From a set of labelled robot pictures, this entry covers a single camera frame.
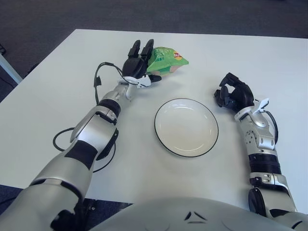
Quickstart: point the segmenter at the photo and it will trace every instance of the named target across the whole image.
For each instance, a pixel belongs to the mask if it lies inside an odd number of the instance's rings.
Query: floor
[[[74,29],[308,38],[307,0],[0,0],[4,57],[25,77]],[[0,77],[16,84],[0,68]],[[0,102],[12,87],[0,79]],[[0,202],[20,189],[0,186]],[[10,202],[0,203],[0,213]],[[97,201],[87,230],[124,207]]]

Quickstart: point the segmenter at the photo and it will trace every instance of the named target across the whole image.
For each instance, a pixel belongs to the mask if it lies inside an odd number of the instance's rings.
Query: green snack bag
[[[147,74],[165,76],[186,64],[188,64],[188,61],[175,50],[167,47],[156,47],[153,49],[148,62]]]

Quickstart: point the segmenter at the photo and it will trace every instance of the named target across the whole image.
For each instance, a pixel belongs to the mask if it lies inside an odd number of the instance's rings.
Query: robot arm
[[[235,87],[232,93],[225,86]],[[268,99],[254,100],[253,94],[245,83],[228,73],[216,90],[214,96],[220,107],[232,109],[236,114],[246,145],[250,164],[249,209],[252,212],[280,222],[295,230],[306,230],[307,216],[297,213],[286,178],[281,174],[275,144],[278,128],[273,116],[264,110]],[[270,132],[267,113],[275,125],[275,136]]]
[[[2,214],[0,230],[82,229],[82,202],[94,162],[106,157],[114,145],[121,109],[137,88],[160,80],[145,76],[153,43],[151,39],[139,56],[140,41],[135,42],[123,66],[123,79],[76,125],[71,145],[53,158]]]

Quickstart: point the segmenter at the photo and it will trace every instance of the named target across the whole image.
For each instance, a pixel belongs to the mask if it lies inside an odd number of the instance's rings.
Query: robotic hand
[[[226,84],[235,87],[232,93],[228,92]],[[221,89],[214,94],[217,104],[236,113],[234,118],[244,135],[251,168],[250,183],[254,186],[248,195],[250,211],[292,229],[307,230],[307,216],[296,212],[286,178],[281,174],[275,149],[277,124],[272,114],[264,110],[269,99],[254,100],[248,85],[231,73],[223,78],[219,86]],[[263,113],[271,118],[275,136],[270,133],[269,122]]]

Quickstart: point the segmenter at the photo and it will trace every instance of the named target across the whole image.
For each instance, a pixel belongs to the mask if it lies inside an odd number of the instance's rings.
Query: black cable
[[[112,154],[112,157],[111,157],[111,159],[108,161],[108,163],[105,164],[103,167],[101,167],[101,168],[99,168],[99,169],[93,171],[93,173],[98,172],[98,171],[101,171],[102,169],[104,169],[105,167],[107,167],[107,165],[110,164],[110,162],[111,162],[112,159],[114,158],[115,153],[116,153],[116,149],[114,150],[114,153]]]
[[[7,83],[8,85],[10,85],[11,86],[11,88],[15,88],[11,83],[9,83],[8,81],[6,81],[5,79],[3,79],[1,76],[0,76],[0,79],[3,81],[3,82],[5,82],[5,83]]]
[[[274,125],[274,128],[275,128],[275,144],[277,144],[277,142],[278,142],[278,126],[277,126],[276,120],[275,120],[274,116],[269,111],[264,110],[264,112],[269,115],[270,119],[273,122],[273,125]]]
[[[1,202],[0,202],[0,205],[3,205],[3,204],[5,204],[5,203],[7,203],[7,202],[9,202],[9,201],[11,201],[11,200],[15,200],[16,197],[17,197],[17,196],[14,196],[14,197],[11,197],[11,198],[6,199],[6,200],[4,200],[4,201],[1,201]]]
[[[53,140],[52,140],[52,143],[53,143],[54,147],[55,147],[56,149],[58,149],[60,152],[63,152],[64,149],[60,148],[60,147],[56,144],[56,139],[57,139],[58,136],[60,136],[62,133],[65,133],[65,132],[67,132],[67,131],[72,131],[72,130],[74,130],[74,128],[68,128],[68,129],[65,129],[65,130],[62,130],[62,131],[58,132],[58,134],[56,134],[56,135],[54,136],[54,138],[53,138]]]
[[[105,66],[105,65],[106,65],[106,66],[113,66],[113,67],[118,71],[118,73],[120,74],[121,78],[122,78],[125,82],[127,82],[128,84],[131,84],[131,85],[138,85],[137,83],[130,83],[130,82],[128,82],[128,81],[123,77],[123,71],[122,71],[119,67],[117,67],[116,65],[114,65],[114,64],[112,64],[112,63],[109,63],[109,62],[103,62],[103,63],[101,63],[101,64],[99,64],[99,65],[97,66],[97,69],[96,69],[95,75],[94,75],[94,89],[95,89],[95,101],[96,101],[96,105],[98,105],[99,102],[100,102],[100,101],[99,101],[99,98],[98,98],[98,93],[97,93],[97,86],[102,84],[102,82],[101,82],[101,80],[100,80],[100,77],[97,76],[97,73],[98,73],[99,69],[100,69],[102,66]]]

